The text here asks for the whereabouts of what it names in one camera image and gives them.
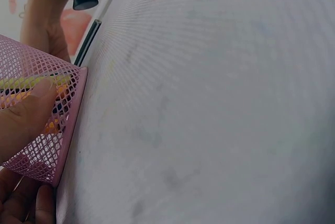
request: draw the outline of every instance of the black strip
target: black strip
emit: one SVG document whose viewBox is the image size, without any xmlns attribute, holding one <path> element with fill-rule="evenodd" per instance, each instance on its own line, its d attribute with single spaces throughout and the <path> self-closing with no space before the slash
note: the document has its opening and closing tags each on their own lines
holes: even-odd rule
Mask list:
<svg viewBox="0 0 335 224">
<path fill-rule="evenodd" d="M 100 25 L 101 25 L 101 21 L 96 19 L 94 20 L 84 42 L 83 42 L 83 45 L 81 46 L 80 48 L 80 51 L 75 59 L 75 62 L 74 62 L 74 65 L 77 65 L 77 66 L 81 66 L 83 61 L 84 61 L 84 58 L 88 52 L 88 49 L 90 48 L 91 46 L 91 43 L 95 37 L 95 35 L 97 34 L 99 28 L 100 28 Z"/>
</svg>

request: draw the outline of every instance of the mesh pencil cup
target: mesh pencil cup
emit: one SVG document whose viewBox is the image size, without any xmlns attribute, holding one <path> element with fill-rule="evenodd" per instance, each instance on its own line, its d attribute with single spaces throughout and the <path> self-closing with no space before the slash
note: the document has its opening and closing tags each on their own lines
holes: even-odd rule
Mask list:
<svg viewBox="0 0 335 224">
<path fill-rule="evenodd" d="M 79 112 L 87 68 L 0 35 L 0 110 L 25 99 L 45 78 L 52 79 L 58 91 L 50 118 L 40 136 L 2 166 L 56 187 Z"/>
</svg>

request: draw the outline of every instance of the hand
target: hand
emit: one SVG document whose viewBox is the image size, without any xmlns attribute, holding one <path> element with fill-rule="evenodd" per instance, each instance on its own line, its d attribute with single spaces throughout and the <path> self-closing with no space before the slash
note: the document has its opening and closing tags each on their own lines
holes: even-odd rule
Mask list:
<svg viewBox="0 0 335 224">
<path fill-rule="evenodd" d="M 28 0 L 20 41 L 71 62 L 60 17 L 68 0 Z"/>
<path fill-rule="evenodd" d="M 55 85 L 44 79 L 22 102 L 0 110 L 0 164 L 40 135 L 51 114 L 56 95 Z M 0 223 L 55 223 L 52 188 L 40 186 L 37 181 L 2 169 Z"/>
</svg>

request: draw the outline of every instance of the white surface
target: white surface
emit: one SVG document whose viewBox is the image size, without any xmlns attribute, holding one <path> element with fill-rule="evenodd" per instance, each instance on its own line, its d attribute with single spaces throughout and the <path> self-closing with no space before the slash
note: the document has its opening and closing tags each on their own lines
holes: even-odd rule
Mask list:
<svg viewBox="0 0 335 224">
<path fill-rule="evenodd" d="M 334 0 L 113 0 L 59 223 L 334 223 Z"/>
</svg>

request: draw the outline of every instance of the finger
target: finger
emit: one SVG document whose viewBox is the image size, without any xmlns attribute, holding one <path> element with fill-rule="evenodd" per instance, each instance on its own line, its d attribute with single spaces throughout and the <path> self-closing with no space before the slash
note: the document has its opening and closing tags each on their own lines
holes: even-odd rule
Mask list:
<svg viewBox="0 0 335 224">
<path fill-rule="evenodd" d="M 16 219 L 14 216 L 8 215 L 8 216 L 1 216 L 1 223 L 3 224 L 22 224 L 21 221 Z"/>
<path fill-rule="evenodd" d="M 5 202 L 19 183 L 21 175 L 6 168 L 0 171 L 0 201 Z"/>
<path fill-rule="evenodd" d="M 35 223 L 36 201 L 31 204 L 30 211 L 25 223 Z"/>
<path fill-rule="evenodd" d="M 0 110 L 0 164 L 18 153 L 41 134 L 50 117 L 56 87 L 42 79 L 31 95 L 12 107 Z"/>
<path fill-rule="evenodd" d="M 2 216 L 13 216 L 20 221 L 25 221 L 31 204 L 36 198 L 39 186 L 39 182 L 24 177 L 4 203 Z"/>
<path fill-rule="evenodd" d="M 53 198 L 53 189 L 44 185 L 38 190 L 36 198 L 36 224 L 55 223 L 55 203 Z"/>
</svg>

